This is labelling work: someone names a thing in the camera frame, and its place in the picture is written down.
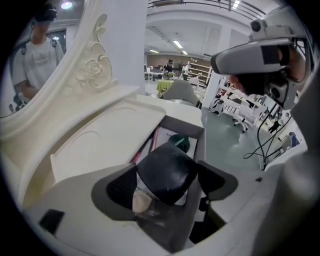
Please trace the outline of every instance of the white wall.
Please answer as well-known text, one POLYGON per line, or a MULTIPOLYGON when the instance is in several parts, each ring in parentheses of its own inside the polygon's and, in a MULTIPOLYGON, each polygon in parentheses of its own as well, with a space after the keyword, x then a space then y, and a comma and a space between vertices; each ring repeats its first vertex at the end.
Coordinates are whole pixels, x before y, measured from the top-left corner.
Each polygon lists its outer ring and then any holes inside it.
POLYGON ((68 50, 78 31, 78 25, 67 26, 65 31, 65 49, 68 50))
POLYGON ((105 0, 106 32, 102 40, 119 84, 139 86, 145 93, 144 52, 148 0, 105 0))
POLYGON ((246 44, 248 41, 249 37, 247 35, 242 34, 234 29, 231 30, 229 48, 246 44))

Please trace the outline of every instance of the ceiling light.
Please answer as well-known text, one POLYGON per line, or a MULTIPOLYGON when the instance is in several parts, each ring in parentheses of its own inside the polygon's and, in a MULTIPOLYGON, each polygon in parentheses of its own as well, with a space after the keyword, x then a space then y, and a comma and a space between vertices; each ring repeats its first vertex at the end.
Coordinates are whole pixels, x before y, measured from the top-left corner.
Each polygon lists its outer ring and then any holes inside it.
POLYGON ((183 48, 178 41, 173 41, 173 42, 174 42, 174 43, 176 44, 176 46, 178 46, 179 48, 183 48))
POLYGON ((72 7, 72 2, 63 2, 61 8, 64 10, 70 9, 72 7))

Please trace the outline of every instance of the ceiling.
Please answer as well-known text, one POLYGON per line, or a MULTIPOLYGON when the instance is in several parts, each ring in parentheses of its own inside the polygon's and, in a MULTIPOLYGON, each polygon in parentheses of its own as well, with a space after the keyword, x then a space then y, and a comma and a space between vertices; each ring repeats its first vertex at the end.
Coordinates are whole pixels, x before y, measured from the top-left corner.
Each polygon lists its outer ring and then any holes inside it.
POLYGON ((84 11, 85 0, 50 0, 57 10, 56 20, 80 20, 84 11), (62 9, 61 4, 64 2, 71 2, 72 7, 70 9, 62 9))
MULTIPOLYGON (((261 9, 265 13, 279 6, 278 0, 246 0, 246 2, 261 9)), ((166 7, 172 9, 173 6, 175 8, 184 8, 187 5, 190 6, 191 4, 167 5, 162 9, 164 10, 166 7)), ((167 19, 151 22, 147 24, 145 29, 145 53, 157 54, 150 52, 150 50, 155 50, 159 52, 159 54, 183 55, 182 49, 179 49, 173 43, 174 40, 178 40, 188 55, 206 59, 206 56, 212 56, 217 53, 221 29, 222 26, 220 24, 194 19, 167 19)), ((230 48, 247 42, 247 35, 233 29, 231 30, 230 48)))

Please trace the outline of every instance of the gray floor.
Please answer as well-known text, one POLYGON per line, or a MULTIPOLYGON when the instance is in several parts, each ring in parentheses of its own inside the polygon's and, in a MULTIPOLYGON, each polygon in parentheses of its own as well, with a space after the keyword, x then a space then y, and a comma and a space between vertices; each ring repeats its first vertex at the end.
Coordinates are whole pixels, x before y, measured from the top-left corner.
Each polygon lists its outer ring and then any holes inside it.
MULTIPOLYGON (((207 108, 202 108, 202 123, 206 130, 206 161, 209 164, 228 173, 261 170, 263 165, 261 156, 253 155, 249 159, 244 159, 246 153, 251 153, 258 147, 258 128, 253 127, 242 133, 241 126, 235 127, 230 115, 219 116, 210 113, 207 108)), ((261 143, 271 137, 262 129, 259 134, 261 143)), ((277 147, 277 144, 278 141, 272 144, 269 153, 277 147)), ((268 146, 267 143, 263 147, 264 151, 268 146)))

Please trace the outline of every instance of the table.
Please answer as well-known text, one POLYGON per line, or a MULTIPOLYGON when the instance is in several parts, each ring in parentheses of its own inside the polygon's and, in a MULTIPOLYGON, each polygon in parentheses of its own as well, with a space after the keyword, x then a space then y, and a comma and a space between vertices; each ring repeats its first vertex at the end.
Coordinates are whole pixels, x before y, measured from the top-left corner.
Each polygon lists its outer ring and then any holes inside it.
POLYGON ((262 106, 259 102, 255 101, 253 98, 248 97, 247 95, 245 95, 243 92, 240 92, 239 90, 231 89, 231 88, 226 87, 224 85, 219 86, 219 89, 223 89, 223 90, 225 90, 227 92, 233 93, 239 99, 247 100, 247 101, 251 102, 252 104, 254 104, 254 106, 257 106, 257 107, 261 107, 262 106))
POLYGON ((235 101, 228 99, 228 97, 226 96, 222 96, 220 99, 224 101, 225 105, 229 105, 235 109, 245 109, 246 111, 249 111, 249 112, 253 111, 250 107, 236 103, 235 101))
POLYGON ((183 105, 188 105, 188 106, 192 106, 195 107, 195 105, 193 105, 191 102, 183 100, 183 99, 168 99, 168 101, 174 102, 174 103, 178 103, 178 104, 183 104, 183 105))
POLYGON ((174 81, 159 80, 156 89, 160 93, 163 89, 169 89, 174 81))
POLYGON ((146 75, 148 75, 148 82, 150 82, 150 75, 151 75, 151 79, 153 78, 153 75, 162 75, 163 76, 163 74, 164 73, 157 73, 157 72, 144 72, 144 74, 146 75))
POLYGON ((197 86, 199 86, 199 79, 197 78, 189 78, 190 85, 195 85, 195 89, 197 90, 197 86))
POLYGON ((203 127, 201 121, 202 112, 197 107, 191 107, 184 104, 176 104, 170 100, 161 98, 152 98, 145 95, 138 94, 136 100, 145 104, 158 106, 165 110, 168 117, 179 119, 183 122, 192 124, 194 126, 203 127))

